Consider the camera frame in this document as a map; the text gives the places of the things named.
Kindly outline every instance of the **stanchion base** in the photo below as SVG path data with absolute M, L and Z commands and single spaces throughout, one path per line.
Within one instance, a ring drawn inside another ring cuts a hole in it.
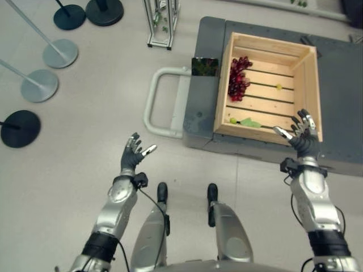
M 6 118 L 4 123 L 20 126 L 20 129 L 1 127 L 1 140 L 13 148 L 32 143 L 40 131 L 40 120 L 37 115 L 27 110 L 19 110 Z
M 60 39 L 52 42 L 62 53 L 59 55 L 53 47 L 48 45 L 43 51 L 43 61 L 46 65 L 52 68 L 64 68 L 71 65 L 78 57 L 78 48 L 70 40 Z
M 49 70 L 36 70 L 28 75 L 41 87 L 24 79 L 20 88 L 23 97 L 33 103 L 43 102 L 51 98 L 58 89 L 58 78 Z
M 97 26 L 110 26 L 124 16 L 124 7 L 119 0 L 105 0 L 108 9 L 100 11 L 96 0 L 91 0 L 86 7 L 87 18 Z
M 64 8 L 68 11 L 70 17 L 68 17 L 63 9 L 57 10 L 54 14 L 53 21 L 57 27 L 63 30 L 72 30 L 80 27 L 86 20 L 86 13 L 80 6 L 67 5 Z

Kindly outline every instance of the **robotic arm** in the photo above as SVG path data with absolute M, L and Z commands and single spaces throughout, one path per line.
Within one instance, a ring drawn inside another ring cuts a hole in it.
M 295 136 L 277 126 L 273 129 L 297 151 L 299 162 L 286 158 L 280 167 L 282 172 L 289 173 L 293 178 L 290 188 L 314 252 L 315 269 L 317 272 L 360 272 L 358 262 L 348 249 L 335 206 L 329 198 L 325 181 L 327 171 L 317 163 L 320 147 L 314 120 L 305 109 L 298 115 L 302 123 L 292 117 L 297 125 L 292 125 Z
M 79 255 L 70 272 L 106 272 L 129 221 L 131 209 L 136 203 L 138 188 L 147 186 L 144 173 L 135 175 L 136 165 L 153 152 L 152 145 L 145 151 L 138 149 L 141 141 L 134 133 L 128 140 L 121 158 L 121 174 L 113 180 L 108 191 L 106 204 L 102 208 L 82 254 Z

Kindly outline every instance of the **robot forearm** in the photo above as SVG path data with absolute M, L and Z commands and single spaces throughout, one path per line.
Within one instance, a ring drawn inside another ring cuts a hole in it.
M 311 158 L 302 164 L 308 166 L 294 178 L 290 187 L 314 252 L 315 269 L 317 272 L 360 272 L 343 236 L 336 208 L 329 199 L 323 174 L 317 171 L 318 165 Z
M 117 243 L 125 231 L 131 209 L 137 200 L 136 188 L 131 179 L 130 176 L 115 178 L 92 234 L 82 254 L 75 259 L 70 272 L 81 271 L 83 267 L 84 271 L 92 272 L 110 270 Z

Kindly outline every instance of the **black stanchion base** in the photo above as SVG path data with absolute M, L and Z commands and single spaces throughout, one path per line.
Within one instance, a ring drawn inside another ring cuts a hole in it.
M 96 0 L 91 0 L 86 7 L 87 18 L 97 26 L 110 26 L 124 16 L 124 7 L 119 0 L 105 0 L 107 10 L 100 11 Z
M 61 8 L 54 14 L 53 20 L 57 27 L 63 30 L 72 30 L 80 27 L 86 20 L 86 13 L 80 6 L 67 5 L 64 8 L 68 11 L 68 17 Z
M 20 127 L 14 129 L 3 125 L 1 139 L 5 145 L 13 148 L 24 147 L 35 140 L 40 131 L 40 120 L 37 115 L 27 110 L 19 110 L 9 115 L 4 123 Z

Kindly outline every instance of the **black arm band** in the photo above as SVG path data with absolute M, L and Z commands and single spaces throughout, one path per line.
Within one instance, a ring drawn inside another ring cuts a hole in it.
M 111 262 L 116 251 L 117 243 L 118 240 L 115 237 L 100 232 L 94 232 L 88 239 L 82 254 L 92 256 L 93 258 L 105 262 Z
M 315 256 L 351 256 L 348 244 L 339 231 L 311 231 L 308 235 Z

